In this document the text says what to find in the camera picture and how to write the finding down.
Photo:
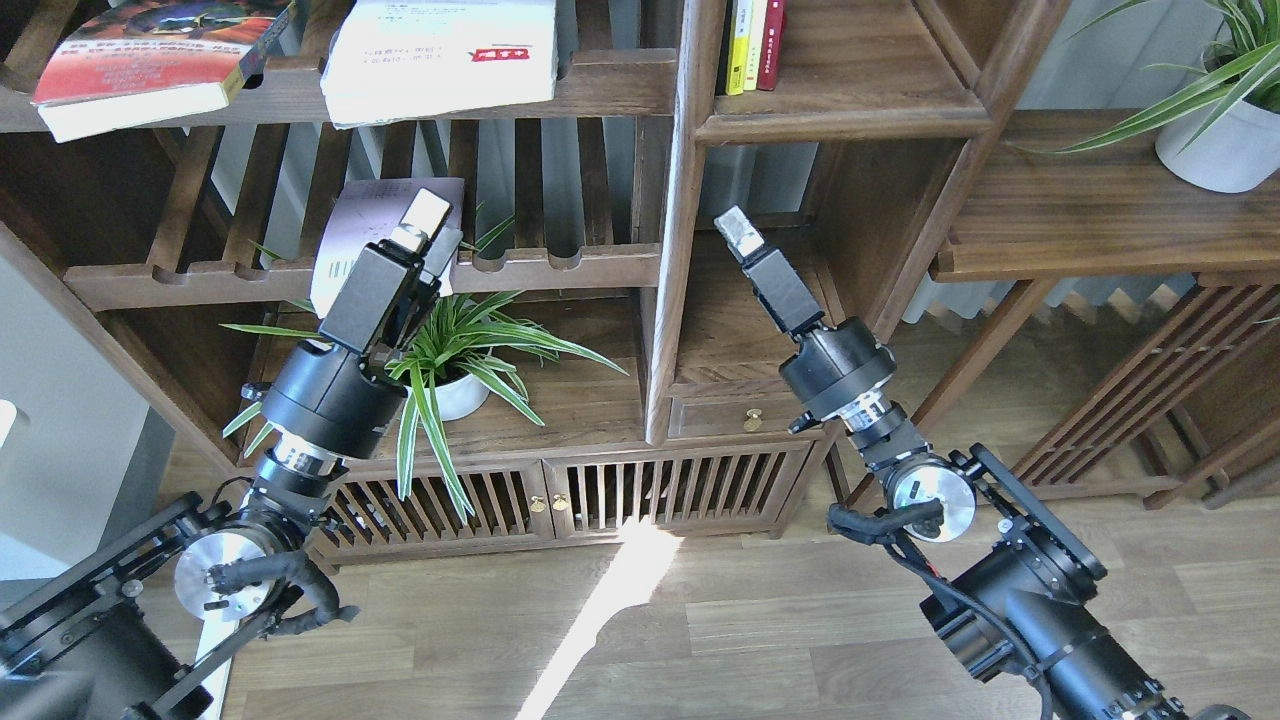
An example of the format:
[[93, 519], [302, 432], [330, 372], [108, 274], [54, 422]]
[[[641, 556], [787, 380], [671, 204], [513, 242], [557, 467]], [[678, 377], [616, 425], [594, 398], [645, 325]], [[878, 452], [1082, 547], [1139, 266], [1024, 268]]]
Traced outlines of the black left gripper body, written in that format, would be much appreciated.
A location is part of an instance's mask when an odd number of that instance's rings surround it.
[[262, 415], [282, 433], [274, 459], [371, 457], [406, 397], [372, 355], [411, 342], [458, 246], [436, 238], [417, 251], [389, 240], [362, 247], [319, 340], [298, 342], [265, 393]]

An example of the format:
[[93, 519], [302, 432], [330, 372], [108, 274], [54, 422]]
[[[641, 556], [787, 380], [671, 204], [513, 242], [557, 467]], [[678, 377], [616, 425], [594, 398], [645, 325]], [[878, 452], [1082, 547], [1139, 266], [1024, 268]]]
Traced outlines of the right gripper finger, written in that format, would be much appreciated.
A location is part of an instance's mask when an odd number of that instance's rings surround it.
[[764, 252], [765, 240], [740, 206], [732, 206], [718, 215], [714, 227], [740, 265], [750, 265], [755, 256]]

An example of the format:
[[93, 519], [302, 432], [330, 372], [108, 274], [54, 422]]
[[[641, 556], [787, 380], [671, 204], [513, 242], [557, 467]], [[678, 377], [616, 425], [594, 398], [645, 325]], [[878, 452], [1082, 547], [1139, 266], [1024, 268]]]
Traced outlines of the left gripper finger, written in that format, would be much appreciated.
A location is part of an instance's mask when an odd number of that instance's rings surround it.
[[430, 190], [419, 190], [389, 233], [389, 242], [406, 252], [421, 255], [445, 224], [451, 211], [452, 204], [448, 200]]

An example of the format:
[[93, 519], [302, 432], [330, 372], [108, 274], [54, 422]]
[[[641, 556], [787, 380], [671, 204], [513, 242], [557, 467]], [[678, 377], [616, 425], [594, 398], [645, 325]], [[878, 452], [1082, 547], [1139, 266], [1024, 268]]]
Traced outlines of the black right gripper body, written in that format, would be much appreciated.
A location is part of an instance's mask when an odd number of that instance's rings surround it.
[[881, 392], [896, 370], [890, 348], [855, 316], [828, 327], [820, 305], [777, 247], [762, 246], [744, 256], [742, 272], [780, 331], [797, 345], [797, 352], [780, 365], [805, 409], [788, 432], [838, 416], [852, 433], [886, 434], [884, 419], [899, 410]]

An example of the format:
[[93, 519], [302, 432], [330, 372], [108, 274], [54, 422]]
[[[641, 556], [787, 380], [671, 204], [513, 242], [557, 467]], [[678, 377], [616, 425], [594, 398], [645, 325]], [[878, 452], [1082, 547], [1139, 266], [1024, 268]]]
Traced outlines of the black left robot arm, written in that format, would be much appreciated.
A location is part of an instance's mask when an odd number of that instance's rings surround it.
[[[259, 460], [238, 509], [188, 493], [3, 612], [5, 719], [195, 719], [202, 682], [244, 644], [298, 635], [358, 614], [308, 556], [330, 521], [332, 486], [367, 459], [404, 387], [375, 364], [421, 327], [462, 238], [451, 204], [420, 190], [384, 240], [367, 243], [324, 313], [270, 384], [248, 386], [282, 436]], [[145, 578], [177, 560], [192, 612], [239, 628], [183, 664], [145, 624]]]

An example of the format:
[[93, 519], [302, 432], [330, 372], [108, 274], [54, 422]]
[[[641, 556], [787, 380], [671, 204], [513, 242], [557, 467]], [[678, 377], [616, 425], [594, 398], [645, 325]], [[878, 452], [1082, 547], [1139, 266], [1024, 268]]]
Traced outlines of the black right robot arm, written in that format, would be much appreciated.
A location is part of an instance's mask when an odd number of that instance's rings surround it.
[[[931, 588], [922, 612], [955, 659], [979, 682], [1024, 676], [1043, 719], [1184, 719], [1087, 603], [1105, 565], [988, 448], [934, 454], [899, 404], [882, 389], [895, 372], [891, 351], [856, 318], [827, 325], [823, 310], [783, 254], [740, 208], [716, 219], [754, 293], [797, 352], [780, 373], [804, 406], [791, 432], [840, 419], [884, 507], [863, 514], [835, 503], [829, 527], [879, 546]], [[948, 542], [973, 523], [977, 497], [1001, 514], [991, 552], [954, 580], [920, 542]]]

